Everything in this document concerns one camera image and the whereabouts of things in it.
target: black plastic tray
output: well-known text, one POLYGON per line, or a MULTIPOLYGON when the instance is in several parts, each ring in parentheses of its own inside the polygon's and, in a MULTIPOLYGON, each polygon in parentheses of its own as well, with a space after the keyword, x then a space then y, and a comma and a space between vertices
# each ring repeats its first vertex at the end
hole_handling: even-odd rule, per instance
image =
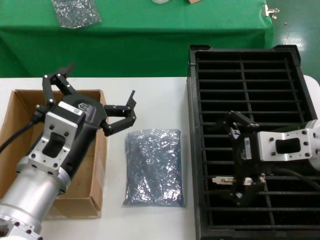
MULTIPOLYGON (((317 119, 295 45, 272 49, 190 46, 187 78, 196 237, 198 240, 319 239, 320 192, 292 176, 267 176, 249 207, 211 195, 233 176, 232 145, 216 121, 240 111, 261 131, 317 119)), ((310 175, 320 183, 319 175, 310 175)))

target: silver plastic bag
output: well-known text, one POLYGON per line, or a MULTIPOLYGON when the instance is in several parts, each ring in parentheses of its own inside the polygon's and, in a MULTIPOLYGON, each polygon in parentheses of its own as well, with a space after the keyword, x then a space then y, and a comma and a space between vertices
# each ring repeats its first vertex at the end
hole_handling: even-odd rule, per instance
POLYGON ((95 0, 52 0, 59 26, 68 29, 101 23, 95 0))
POLYGON ((123 205, 184 207, 178 129, 127 133, 123 205))

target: open cardboard box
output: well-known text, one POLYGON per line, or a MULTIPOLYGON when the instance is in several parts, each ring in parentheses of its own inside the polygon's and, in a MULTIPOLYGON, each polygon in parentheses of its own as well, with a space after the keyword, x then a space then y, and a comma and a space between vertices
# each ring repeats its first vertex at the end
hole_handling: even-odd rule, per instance
MULTIPOLYGON (((102 90, 77 91, 96 101, 106 104, 102 90)), ((62 94, 54 91, 57 102, 62 94)), ((24 127, 36 110, 36 105, 45 105, 41 90, 12 91, 7 112, 0 132, 0 145, 16 131, 24 127)), ((0 198, 2 198, 17 177, 16 166, 26 154, 44 127, 38 123, 16 138, 0 154, 0 198)), ((102 129, 97 132, 81 166, 65 194, 57 197, 47 219, 100 218, 103 203, 103 189, 107 158, 107 138, 102 129)))

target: label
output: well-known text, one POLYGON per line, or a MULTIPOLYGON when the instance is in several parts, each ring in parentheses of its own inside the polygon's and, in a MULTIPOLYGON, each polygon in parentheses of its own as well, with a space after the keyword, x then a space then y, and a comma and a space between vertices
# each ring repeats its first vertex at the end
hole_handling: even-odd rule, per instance
POLYGON ((251 146, 250 146, 250 139, 248 137, 246 137, 244 139, 244 148, 245 148, 245 156, 247 160, 252 159, 252 155, 251 155, 251 146))
POLYGON ((64 101, 59 102, 58 106, 65 109, 65 110, 68 110, 69 112, 77 114, 79 116, 81 116, 81 114, 83 113, 80 109, 78 109, 74 106, 71 106, 70 104, 65 103, 64 101))

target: white table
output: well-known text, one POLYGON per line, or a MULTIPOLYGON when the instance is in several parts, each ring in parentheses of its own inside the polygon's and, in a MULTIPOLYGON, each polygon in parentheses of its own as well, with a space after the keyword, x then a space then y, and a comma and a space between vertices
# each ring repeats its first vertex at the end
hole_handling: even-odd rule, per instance
MULTIPOLYGON (((0 123, 14 89, 41 89, 41 78, 0 79, 0 123)), ((137 121, 109 138, 101 219, 46 220, 45 240, 195 240, 194 201, 189 141, 186 77, 165 78, 69 78, 76 90, 102 89, 108 104, 123 105, 136 90, 137 121), (186 208, 122 207, 126 187, 124 137, 141 129, 180 129, 183 194, 186 208)), ((318 83, 306 77, 311 98, 320 116, 318 83)))

